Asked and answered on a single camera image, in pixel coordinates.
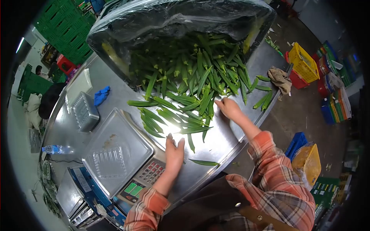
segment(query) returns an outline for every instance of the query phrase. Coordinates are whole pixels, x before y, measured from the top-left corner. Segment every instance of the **dark apron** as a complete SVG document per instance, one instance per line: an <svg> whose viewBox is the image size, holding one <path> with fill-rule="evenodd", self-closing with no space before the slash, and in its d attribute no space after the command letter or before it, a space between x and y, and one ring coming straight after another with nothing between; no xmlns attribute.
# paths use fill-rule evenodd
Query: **dark apron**
<svg viewBox="0 0 370 231"><path fill-rule="evenodd" d="M197 231L220 223L219 216L237 212L250 202L225 177L219 178L164 215L158 231Z"/></svg>

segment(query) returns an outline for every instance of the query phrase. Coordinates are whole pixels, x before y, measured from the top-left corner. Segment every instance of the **bottle label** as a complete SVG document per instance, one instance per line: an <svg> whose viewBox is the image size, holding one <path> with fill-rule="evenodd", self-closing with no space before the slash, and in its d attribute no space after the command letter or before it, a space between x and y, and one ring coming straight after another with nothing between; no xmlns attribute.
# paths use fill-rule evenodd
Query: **bottle label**
<svg viewBox="0 0 370 231"><path fill-rule="evenodd" d="M59 148L58 148L57 145L53 145L52 152L53 152L53 154L59 154Z"/></svg>

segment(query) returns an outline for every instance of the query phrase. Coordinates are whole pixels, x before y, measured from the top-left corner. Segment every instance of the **blue glove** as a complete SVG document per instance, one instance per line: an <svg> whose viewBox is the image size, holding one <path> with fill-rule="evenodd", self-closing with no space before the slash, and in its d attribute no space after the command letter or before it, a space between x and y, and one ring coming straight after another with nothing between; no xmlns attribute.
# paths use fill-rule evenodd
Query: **blue glove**
<svg viewBox="0 0 370 231"><path fill-rule="evenodd" d="M97 93L95 93L94 105L95 106L101 105L104 102L104 100L106 100L110 90L111 90L110 86L106 86L104 89L101 89Z"/></svg>

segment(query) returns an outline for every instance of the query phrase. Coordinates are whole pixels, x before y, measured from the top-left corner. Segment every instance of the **water bottle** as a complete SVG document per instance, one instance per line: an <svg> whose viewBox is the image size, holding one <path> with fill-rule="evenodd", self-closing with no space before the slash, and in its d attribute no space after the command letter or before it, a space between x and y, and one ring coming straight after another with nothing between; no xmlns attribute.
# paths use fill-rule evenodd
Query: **water bottle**
<svg viewBox="0 0 370 231"><path fill-rule="evenodd" d="M63 145L47 145L41 150L47 154L73 154L73 151L68 146Z"/></svg>

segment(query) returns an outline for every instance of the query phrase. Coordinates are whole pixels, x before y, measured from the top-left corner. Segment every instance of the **pile of okra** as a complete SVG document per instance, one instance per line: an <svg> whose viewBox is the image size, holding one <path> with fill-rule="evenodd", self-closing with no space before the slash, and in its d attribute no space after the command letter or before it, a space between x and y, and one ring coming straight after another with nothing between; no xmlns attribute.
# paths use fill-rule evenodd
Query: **pile of okra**
<svg viewBox="0 0 370 231"><path fill-rule="evenodd" d="M140 81L146 101L128 101L139 107L144 129L153 136L162 137L157 122L167 125L159 116L144 108L159 106L158 114L181 128L187 134L190 148L195 153L192 133L203 133L203 142L213 118L213 103L219 95L242 93L254 89L268 93L253 106L265 110L271 100L271 88L258 85L270 78L258 75L251 83L238 44L226 34L187 33L182 38L157 37L131 50L130 76ZM166 97L182 106L176 107Z"/></svg>

